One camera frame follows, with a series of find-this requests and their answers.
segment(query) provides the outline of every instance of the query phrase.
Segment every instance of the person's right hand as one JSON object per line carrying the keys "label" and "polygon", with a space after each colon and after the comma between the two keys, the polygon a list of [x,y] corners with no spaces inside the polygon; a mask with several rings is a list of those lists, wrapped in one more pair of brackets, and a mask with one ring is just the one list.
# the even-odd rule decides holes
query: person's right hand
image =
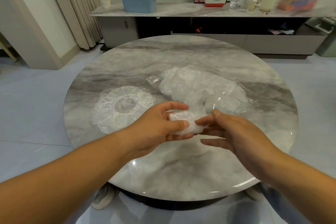
{"label": "person's right hand", "polygon": [[232,151],[259,180],[267,182],[270,169],[282,161],[284,153],[257,126],[243,117],[223,114],[215,109],[212,115],[195,123],[207,127],[201,135],[220,137],[201,139],[203,144]]}

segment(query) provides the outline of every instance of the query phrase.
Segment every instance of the marble table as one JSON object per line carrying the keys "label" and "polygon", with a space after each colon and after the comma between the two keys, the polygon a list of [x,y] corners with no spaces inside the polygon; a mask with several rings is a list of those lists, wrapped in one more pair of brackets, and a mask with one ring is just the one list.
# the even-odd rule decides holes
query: marble table
{"label": "marble table", "polygon": [[[160,103],[166,98],[146,78],[155,71],[171,68],[172,64],[167,62],[192,61],[222,71],[254,92],[259,103],[244,116],[282,151],[290,150],[296,137],[298,115],[293,95],[280,76],[243,49],[188,35],[139,39],[89,63],[74,79],[65,99],[64,122],[71,144],[79,147],[104,136],[91,121],[91,110],[102,91],[141,86]],[[212,200],[258,182],[231,152],[203,145],[200,138],[163,143],[149,155],[130,161],[109,182],[136,195],[168,201]]]}
{"label": "marble table", "polygon": [[122,3],[105,9],[98,7],[90,13],[97,17],[335,17],[334,7],[316,8],[311,11],[282,11],[273,9],[265,13],[256,8],[246,12],[240,9],[229,9],[229,4],[223,7],[205,7],[204,4],[194,3],[158,3],[157,10],[151,14],[127,13]]}

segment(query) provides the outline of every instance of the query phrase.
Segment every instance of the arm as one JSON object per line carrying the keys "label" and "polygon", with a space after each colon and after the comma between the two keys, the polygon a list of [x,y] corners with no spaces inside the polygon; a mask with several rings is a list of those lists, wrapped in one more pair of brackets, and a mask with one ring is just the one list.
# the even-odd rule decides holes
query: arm
{"label": "arm", "polygon": [[0,223],[63,223],[91,194],[127,162],[144,156],[187,121],[169,121],[171,109],[188,109],[173,101],[146,111],[131,126],[83,145],[44,166],[0,184]]}
{"label": "arm", "polygon": [[336,223],[336,180],[283,153],[248,120],[214,110],[196,121],[206,125],[205,145],[232,151],[257,179],[287,197],[313,223]]}

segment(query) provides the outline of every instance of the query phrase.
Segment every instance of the baseboard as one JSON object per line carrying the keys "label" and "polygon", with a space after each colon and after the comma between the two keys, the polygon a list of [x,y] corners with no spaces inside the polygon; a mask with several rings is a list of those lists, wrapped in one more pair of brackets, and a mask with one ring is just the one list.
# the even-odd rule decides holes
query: baseboard
{"label": "baseboard", "polygon": [[76,44],[70,51],[65,53],[62,57],[60,57],[63,65],[66,65],[70,60],[74,58],[80,52],[79,46]]}

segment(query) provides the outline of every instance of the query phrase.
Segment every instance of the beige curtain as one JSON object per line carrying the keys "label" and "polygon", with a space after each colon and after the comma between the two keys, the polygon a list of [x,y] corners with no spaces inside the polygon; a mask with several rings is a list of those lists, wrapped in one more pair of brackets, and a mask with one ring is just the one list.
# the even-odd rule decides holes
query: beige curtain
{"label": "beige curtain", "polygon": [[98,0],[57,0],[79,47],[89,49],[102,39],[99,21],[90,12],[99,7]]}

